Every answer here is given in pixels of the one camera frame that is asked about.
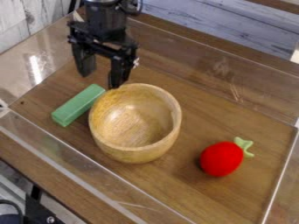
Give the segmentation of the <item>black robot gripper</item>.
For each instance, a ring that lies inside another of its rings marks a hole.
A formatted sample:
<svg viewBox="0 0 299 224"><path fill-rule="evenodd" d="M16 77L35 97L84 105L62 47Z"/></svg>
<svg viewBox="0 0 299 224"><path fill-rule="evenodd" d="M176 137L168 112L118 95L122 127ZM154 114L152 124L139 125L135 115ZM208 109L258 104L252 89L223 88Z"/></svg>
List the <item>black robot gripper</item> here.
<svg viewBox="0 0 299 224"><path fill-rule="evenodd" d="M127 17L140 14L140 3L84 3L86 19L68 22L72 55L82 77L96 70L96 56L111 58L108 87L119 88L135 67L138 44L127 34Z"/></svg>

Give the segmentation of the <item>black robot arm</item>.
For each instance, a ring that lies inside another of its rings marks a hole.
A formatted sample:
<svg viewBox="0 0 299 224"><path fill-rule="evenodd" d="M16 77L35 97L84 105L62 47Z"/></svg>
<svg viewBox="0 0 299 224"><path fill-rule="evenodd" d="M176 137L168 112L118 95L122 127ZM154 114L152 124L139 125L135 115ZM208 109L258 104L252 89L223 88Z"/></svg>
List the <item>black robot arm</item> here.
<svg viewBox="0 0 299 224"><path fill-rule="evenodd" d="M84 0L86 21L70 21L68 42L79 74L98 68L96 55L111 60L108 87L119 88L138 66L138 43L127 34L127 17L140 14L143 0Z"/></svg>

